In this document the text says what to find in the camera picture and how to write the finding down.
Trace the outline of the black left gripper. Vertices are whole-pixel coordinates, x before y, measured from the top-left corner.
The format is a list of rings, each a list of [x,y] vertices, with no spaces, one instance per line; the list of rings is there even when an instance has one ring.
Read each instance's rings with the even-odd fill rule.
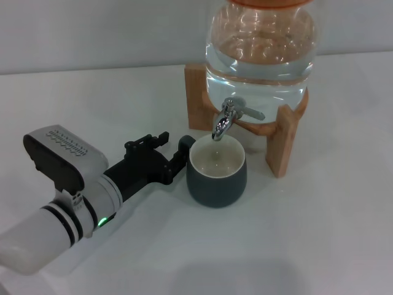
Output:
[[[163,146],[168,141],[169,133],[163,132],[159,136],[148,134],[125,143],[125,158],[104,172],[119,189],[123,202],[150,183],[171,184],[186,166],[188,147],[184,144],[178,145],[178,150],[170,161],[157,151],[148,151]]]

